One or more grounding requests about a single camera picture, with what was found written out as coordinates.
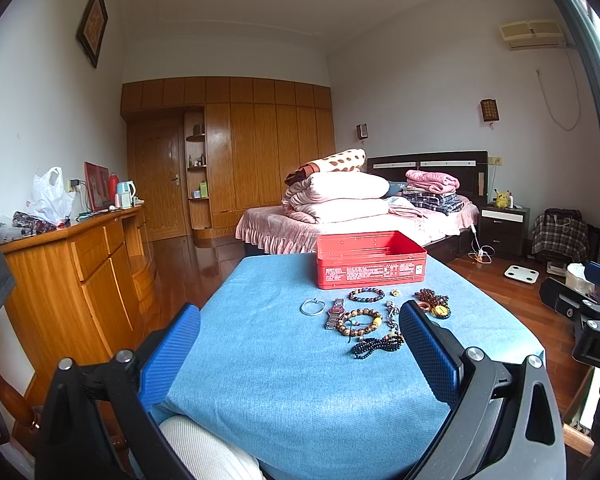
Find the yellow amber pendant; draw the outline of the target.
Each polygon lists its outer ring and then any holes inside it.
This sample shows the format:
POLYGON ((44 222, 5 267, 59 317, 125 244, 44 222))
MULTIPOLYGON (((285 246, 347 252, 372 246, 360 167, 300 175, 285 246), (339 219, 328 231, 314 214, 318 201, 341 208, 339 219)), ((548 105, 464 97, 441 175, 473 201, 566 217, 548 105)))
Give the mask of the yellow amber pendant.
POLYGON ((451 316, 451 309, 443 304, 437 304, 431 308, 430 313, 435 318, 449 318, 451 316))

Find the silver wrist watch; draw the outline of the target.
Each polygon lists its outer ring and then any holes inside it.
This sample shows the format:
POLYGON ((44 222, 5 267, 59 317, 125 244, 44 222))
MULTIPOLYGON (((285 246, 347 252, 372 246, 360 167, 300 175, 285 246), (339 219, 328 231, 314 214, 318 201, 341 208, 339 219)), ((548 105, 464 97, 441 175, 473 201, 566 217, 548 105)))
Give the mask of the silver wrist watch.
POLYGON ((332 307, 327 311, 327 321, 325 323, 326 330, 336 330, 340 318, 344 315, 343 299, 337 298, 334 300, 332 307))

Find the silver bangle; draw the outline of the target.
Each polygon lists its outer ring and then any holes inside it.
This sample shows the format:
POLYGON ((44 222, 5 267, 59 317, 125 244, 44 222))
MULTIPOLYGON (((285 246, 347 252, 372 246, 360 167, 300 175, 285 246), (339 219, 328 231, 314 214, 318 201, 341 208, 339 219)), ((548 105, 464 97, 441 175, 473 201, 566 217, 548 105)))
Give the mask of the silver bangle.
POLYGON ((317 316, 321 315, 325 311, 326 304, 323 300, 317 298, 310 298, 304 300, 300 304, 299 311, 301 314, 306 316, 317 316))

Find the white bathroom scale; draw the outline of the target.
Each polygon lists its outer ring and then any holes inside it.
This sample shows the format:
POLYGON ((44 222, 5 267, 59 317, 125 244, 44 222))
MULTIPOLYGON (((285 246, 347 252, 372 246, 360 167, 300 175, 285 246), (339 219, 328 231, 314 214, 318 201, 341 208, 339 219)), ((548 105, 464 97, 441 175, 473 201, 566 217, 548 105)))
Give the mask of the white bathroom scale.
POLYGON ((504 271, 503 275, 509 280, 530 285, 535 284, 540 276, 537 270, 517 266, 516 264, 511 264, 504 271))

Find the dark bedside table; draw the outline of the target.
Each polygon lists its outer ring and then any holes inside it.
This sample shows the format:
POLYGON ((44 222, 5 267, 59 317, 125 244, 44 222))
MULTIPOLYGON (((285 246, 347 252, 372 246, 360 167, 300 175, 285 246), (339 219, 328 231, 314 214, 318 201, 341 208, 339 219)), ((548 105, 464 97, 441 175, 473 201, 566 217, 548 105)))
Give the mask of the dark bedside table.
POLYGON ((524 207, 484 205, 479 214, 479 236, 497 255, 521 258, 529 231, 530 211, 524 207))

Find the wooden sideboard cabinet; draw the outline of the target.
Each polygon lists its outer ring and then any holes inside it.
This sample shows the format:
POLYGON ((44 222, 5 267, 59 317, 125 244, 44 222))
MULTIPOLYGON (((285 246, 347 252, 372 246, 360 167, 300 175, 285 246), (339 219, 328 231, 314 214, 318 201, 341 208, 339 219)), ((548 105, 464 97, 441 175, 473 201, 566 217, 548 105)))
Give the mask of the wooden sideboard cabinet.
POLYGON ((136 349, 155 299, 143 208, 1 245, 16 287, 5 308, 34 374, 26 398, 43 403, 57 363, 109 361, 136 349))

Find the dark wooden headboard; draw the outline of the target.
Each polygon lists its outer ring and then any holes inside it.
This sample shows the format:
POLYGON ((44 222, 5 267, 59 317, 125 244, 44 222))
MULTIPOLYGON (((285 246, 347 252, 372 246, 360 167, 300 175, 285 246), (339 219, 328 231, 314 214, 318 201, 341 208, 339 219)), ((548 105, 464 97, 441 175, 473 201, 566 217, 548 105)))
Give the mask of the dark wooden headboard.
POLYGON ((488 152, 457 151, 370 157, 366 171, 389 181, 405 181, 407 170, 444 172, 460 181, 458 194, 478 206, 488 201, 488 152))

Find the folded pink clothes pile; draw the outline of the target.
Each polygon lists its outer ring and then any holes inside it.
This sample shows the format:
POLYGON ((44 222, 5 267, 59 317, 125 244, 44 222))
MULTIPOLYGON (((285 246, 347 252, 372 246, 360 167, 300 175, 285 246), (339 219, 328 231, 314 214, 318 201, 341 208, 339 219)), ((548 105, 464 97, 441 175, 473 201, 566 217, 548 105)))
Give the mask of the folded pink clothes pile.
POLYGON ((460 180, 445 172, 408 170, 402 195, 415 207, 442 214, 460 212, 465 205, 457 195, 460 180))

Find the folded pink quilts stack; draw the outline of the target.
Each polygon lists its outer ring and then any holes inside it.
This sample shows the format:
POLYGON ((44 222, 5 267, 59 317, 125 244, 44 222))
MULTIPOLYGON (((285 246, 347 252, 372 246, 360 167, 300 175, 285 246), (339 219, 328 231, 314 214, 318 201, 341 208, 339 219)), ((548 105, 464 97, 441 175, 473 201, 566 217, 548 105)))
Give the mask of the folded pink quilts stack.
POLYGON ((381 216, 388 212, 389 182, 365 172, 317 172, 287 188, 285 214, 309 223, 338 223, 381 216))

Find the wooden wardrobe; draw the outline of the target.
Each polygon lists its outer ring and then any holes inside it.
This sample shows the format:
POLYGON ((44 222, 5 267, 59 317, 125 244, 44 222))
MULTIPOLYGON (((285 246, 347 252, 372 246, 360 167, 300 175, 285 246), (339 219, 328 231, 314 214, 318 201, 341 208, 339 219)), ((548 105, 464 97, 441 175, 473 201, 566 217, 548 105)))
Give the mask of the wooden wardrobe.
POLYGON ((122 87, 120 112, 150 240, 230 234, 247 209, 279 203, 288 174, 336 150, 332 92, 318 84, 134 81, 122 87))

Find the spotted folded blanket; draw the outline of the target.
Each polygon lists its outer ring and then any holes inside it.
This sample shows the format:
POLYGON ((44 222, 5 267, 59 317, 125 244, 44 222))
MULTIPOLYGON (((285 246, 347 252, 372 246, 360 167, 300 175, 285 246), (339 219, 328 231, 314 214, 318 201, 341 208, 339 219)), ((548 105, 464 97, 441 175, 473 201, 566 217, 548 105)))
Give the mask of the spotted folded blanket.
POLYGON ((318 172, 357 172, 365 165, 365 162, 366 151, 362 148, 350 148, 350 150, 306 162, 288 174, 285 184, 291 186, 318 172))

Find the small wall ornament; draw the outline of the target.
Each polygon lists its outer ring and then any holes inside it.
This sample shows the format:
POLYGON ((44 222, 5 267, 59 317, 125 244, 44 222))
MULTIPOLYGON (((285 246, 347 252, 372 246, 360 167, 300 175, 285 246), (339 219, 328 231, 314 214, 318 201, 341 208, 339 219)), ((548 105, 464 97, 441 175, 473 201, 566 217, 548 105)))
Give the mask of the small wall ornament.
POLYGON ((498 103, 494 99, 483 99, 480 101, 480 110, 482 120, 487 124, 498 122, 500 113, 498 112, 498 103))

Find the wall intercom phone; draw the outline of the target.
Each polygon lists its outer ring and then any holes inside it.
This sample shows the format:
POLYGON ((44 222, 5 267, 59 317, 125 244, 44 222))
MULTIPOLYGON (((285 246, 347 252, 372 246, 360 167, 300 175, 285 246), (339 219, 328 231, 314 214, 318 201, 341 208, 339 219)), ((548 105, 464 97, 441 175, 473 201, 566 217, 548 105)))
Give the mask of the wall intercom phone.
POLYGON ((368 138, 368 129, 366 124, 361 124, 356 126, 356 135, 358 136, 358 140, 364 141, 368 138))

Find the wall air conditioner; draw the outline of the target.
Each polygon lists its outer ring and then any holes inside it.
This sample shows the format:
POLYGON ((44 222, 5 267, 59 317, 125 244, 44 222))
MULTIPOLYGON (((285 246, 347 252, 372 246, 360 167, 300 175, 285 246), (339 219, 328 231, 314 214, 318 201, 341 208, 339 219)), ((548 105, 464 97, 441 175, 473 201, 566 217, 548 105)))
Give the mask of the wall air conditioner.
POLYGON ((552 20, 510 22, 500 26, 500 33, 506 46, 512 51, 566 46, 564 32, 552 20))

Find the framed wall picture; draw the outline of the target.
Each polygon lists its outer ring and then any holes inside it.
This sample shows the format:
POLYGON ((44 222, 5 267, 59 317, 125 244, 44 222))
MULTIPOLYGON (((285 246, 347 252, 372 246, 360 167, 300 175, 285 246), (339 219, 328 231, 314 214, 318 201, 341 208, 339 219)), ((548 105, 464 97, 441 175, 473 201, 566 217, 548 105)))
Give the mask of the framed wall picture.
POLYGON ((94 68, 98 66, 107 24, 105 0, 88 0, 76 31, 76 40, 94 68))

